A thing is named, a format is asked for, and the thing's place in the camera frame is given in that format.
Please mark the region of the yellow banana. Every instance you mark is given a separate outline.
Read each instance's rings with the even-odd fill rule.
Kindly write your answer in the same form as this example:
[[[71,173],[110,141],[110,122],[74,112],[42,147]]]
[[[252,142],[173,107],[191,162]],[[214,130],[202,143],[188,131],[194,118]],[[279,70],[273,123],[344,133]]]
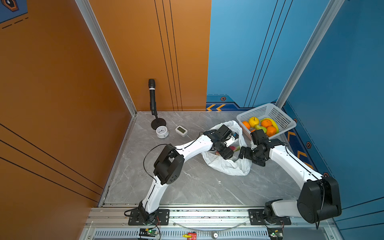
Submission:
[[[276,129],[276,133],[279,133],[279,127],[276,124],[276,122],[274,120],[270,119],[270,118],[267,118],[267,120],[271,121],[272,126]]]

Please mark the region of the round white gauge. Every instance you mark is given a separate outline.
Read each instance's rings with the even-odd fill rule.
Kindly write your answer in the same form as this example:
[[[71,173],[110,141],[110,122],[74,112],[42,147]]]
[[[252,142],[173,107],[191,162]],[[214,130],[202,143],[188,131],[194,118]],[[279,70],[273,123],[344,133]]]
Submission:
[[[156,129],[156,135],[159,139],[165,139],[169,135],[169,130],[166,126],[159,126]]]

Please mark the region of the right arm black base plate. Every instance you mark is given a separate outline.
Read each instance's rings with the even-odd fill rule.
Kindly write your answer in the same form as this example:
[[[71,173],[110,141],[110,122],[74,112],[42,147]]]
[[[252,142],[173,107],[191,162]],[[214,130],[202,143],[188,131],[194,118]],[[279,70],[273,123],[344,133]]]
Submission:
[[[289,217],[278,217],[274,214],[268,216],[265,210],[249,209],[249,219],[252,226],[267,225],[267,226],[290,226],[292,224]]]

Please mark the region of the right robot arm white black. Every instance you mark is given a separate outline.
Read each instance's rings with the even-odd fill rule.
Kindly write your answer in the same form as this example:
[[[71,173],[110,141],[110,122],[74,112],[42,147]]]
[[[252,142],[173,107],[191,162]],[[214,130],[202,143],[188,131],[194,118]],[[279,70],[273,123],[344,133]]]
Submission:
[[[251,132],[255,148],[242,147],[240,158],[264,167],[272,160],[288,173],[301,192],[297,200],[274,200],[265,204],[261,215],[265,223],[279,224],[285,217],[303,218],[318,226],[321,221],[342,214],[339,184],[332,177],[316,172],[293,155],[289,148],[278,139],[269,139],[262,130]]]

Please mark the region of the red dragon fruit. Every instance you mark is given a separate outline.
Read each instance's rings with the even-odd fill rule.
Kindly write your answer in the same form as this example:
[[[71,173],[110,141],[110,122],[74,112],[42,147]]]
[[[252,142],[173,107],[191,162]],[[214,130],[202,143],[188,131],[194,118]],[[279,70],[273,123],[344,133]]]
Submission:
[[[241,147],[240,146],[230,146],[230,149],[234,152],[240,151]]]

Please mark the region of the yellow apple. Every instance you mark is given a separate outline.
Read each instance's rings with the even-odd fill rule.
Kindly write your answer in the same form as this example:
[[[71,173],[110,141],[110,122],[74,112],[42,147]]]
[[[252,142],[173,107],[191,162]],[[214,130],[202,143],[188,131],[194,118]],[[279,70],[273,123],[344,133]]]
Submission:
[[[258,118],[252,117],[252,118],[249,119],[248,123],[249,123],[251,128],[255,128],[256,126],[259,125],[260,121],[259,121]]]

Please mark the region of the orange fruit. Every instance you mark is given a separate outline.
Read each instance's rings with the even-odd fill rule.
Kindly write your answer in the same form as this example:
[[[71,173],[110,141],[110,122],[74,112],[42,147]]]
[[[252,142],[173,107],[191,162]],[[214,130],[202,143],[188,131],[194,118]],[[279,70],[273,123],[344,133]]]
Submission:
[[[242,122],[243,125],[249,130],[251,128],[250,124],[247,121]]]
[[[264,128],[268,128],[268,127],[273,126],[273,123],[269,119],[264,119],[264,120],[261,121],[261,126],[264,127]]]
[[[276,133],[277,133],[277,128],[275,128],[274,126],[269,126],[269,127],[267,127],[267,132],[266,132],[266,134],[267,134],[268,137],[272,137],[272,136],[274,136]]]

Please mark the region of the black microphone on stand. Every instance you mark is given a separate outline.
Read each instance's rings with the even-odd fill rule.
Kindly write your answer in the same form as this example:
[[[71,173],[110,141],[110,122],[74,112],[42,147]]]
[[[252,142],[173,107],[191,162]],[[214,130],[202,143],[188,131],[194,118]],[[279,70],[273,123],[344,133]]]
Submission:
[[[150,91],[150,110],[155,119],[151,122],[151,127],[156,130],[158,127],[166,126],[166,121],[158,117],[157,105],[156,105],[156,82],[154,79],[149,79],[149,91]]]

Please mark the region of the white plastic basket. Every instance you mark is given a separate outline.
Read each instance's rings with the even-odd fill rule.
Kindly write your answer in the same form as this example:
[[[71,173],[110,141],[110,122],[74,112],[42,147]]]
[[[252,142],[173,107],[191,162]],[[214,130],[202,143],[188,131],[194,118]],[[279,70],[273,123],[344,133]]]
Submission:
[[[271,137],[272,139],[276,138],[279,135],[282,135],[283,133],[297,126],[297,123],[291,117],[289,117],[282,109],[278,108],[274,104],[270,104],[270,103],[264,104],[237,115],[237,121],[239,122],[239,125],[243,128],[243,134],[246,137],[248,137],[250,140],[252,139],[251,137],[252,128],[248,130],[243,124],[243,122],[244,121],[248,122],[248,120],[252,117],[256,117],[260,121],[262,121],[265,118],[272,119],[275,121],[279,131],[277,132],[276,135]]]

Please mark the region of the small white digital timer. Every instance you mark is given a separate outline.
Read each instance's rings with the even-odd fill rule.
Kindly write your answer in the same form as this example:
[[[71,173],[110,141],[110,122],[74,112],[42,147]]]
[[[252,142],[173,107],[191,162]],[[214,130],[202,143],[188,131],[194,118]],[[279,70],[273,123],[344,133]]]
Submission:
[[[184,128],[183,126],[177,126],[175,128],[175,131],[181,135],[182,137],[185,137],[188,134],[188,130]]]

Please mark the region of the aluminium front rail frame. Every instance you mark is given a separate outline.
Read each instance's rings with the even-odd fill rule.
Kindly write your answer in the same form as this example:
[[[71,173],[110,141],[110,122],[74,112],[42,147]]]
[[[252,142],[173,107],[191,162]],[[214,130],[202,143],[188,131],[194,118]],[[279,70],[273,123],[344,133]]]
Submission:
[[[135,205],[107,205],[93,208],[81,232],[81,240],[139,240],[141,228],[157,229],[159,240],[186,240],[184,234],[197,233],[197,240],[270,240],[267,229],[282,229],[283,240],[342,240],[333,220],[309,224],[302,218],[290,217],[290,226],[252,226],[249,209],[235,205],[163,205],[170,210],[167,226],[129,226],[130,210]]]

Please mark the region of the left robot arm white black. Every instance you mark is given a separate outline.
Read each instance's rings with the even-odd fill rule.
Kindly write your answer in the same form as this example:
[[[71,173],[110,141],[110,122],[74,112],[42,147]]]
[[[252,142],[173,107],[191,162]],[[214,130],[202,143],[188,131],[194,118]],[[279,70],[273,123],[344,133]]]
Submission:
[[[221,125],[217,130],[201,132],[189,143],[179,146],[165,144],[154,163],[151,187],[138,206],[139,216],[144,222],[150,223],[156,218],[155,212],[159,209],[167,187],[178,179],[186,161],[208,151],[216,151],[225,160],[230,159],[234,155],[230,146],[238,142],[239,137],[240,134]]]

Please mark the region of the green pear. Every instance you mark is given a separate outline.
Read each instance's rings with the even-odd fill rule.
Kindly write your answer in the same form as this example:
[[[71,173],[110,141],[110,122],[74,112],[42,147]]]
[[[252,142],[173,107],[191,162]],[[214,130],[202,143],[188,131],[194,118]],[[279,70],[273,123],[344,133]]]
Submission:
[[[255,125],[254,127],[255,130],[263,130],[263,132],[266,134],[267,133],[267,128],[260,126],[260,125]]]

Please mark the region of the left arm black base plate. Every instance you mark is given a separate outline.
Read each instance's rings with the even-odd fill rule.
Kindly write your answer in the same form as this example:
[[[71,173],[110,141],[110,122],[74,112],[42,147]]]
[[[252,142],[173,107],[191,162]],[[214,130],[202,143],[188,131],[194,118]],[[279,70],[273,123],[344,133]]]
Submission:
[[[129,226],[167,226],[170,219],[170,210],[158,209],[149,215],[142,214],[138,209],[130,210]]]

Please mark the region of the white plastic bag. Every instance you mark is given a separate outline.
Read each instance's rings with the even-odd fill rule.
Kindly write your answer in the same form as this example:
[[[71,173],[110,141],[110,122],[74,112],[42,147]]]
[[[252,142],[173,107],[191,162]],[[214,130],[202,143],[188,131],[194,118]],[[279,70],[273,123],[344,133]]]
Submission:
[[[220,123],[210,130],[218,130],[221,125],[226,125],[233,133],[239,134],[239,140],[233,146],[247,147],[246,140],[243,135],[243,129],[236,121],[228,121]],[[232,158],[225,160],[215,151],[203,152],[202,156],[208,166],[221,173],[230,176],[246,176],[251,170],[252,161],[248,159],[239,159],[240,151],[234,152]]]

